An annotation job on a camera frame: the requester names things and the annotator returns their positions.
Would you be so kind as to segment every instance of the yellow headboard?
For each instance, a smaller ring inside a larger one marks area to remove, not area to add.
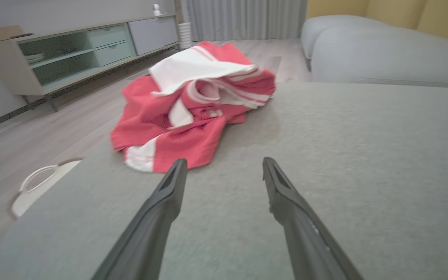
[[[448,0],[309,0],[307,18],[330,14],[366,16],[448,38]]]

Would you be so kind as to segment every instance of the gray table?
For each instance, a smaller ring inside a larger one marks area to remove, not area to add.
[[[448,89],[288,83],[189,172],[161,280],[293,278],[264,156],[367,280],[448,279]],[[12,226],[1,278],[88,280],[161,178],[104,142]]]

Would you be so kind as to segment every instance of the green drawer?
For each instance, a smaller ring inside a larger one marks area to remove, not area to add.
[[[116,25],[97,30],[89,30],[86,34],[91,48],[98,48],[128,39],[125,25]]]
[[[105,66],[107,64],[119,61],[131,56],[129,44],[123,42],[110,47],[102,48],[94,51],[96,60],[98,60],[99,66]]]

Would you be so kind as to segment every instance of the red fabric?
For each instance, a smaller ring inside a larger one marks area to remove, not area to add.
[[[249,65],[251,62],[231,43],[217,47],[203,42],[199,45],[208,50],[219,61]],[[264,69],[259,76],[238,82],[231,82],[228,77],[218,79],[242,91],[272,95],[275,91],[274,74]],[[208,82],[198,81],[199,89]],[[133,81],[122,93],[127,105],[123,115],[111,133],[112,144],[116,151],[124,151],[131,146],[144,145],[149,140],[156,140],[154,172],[167,172],[178,158],[188,161],[188,168],[206,165],[212,161],[222,129],[226,124],[245,122],[245,112],[251,108],[240,105],[222,105],[219,103],[202,104],[187,97],[188,88],[182,87],[173,94],[154,97],[151,92],[160,89],[151,76],[144,76]],[[168,114],[174,103],[182,99],[185,107],[192,113],[194,122],[179,128],[169,129],[171,123]],[[208,109],[221,110],[222,116],[212,117]]]

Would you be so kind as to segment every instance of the curtain fold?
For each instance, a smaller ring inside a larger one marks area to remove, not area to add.
[[[294,39],[307,0],[187,0],[194,41]]]

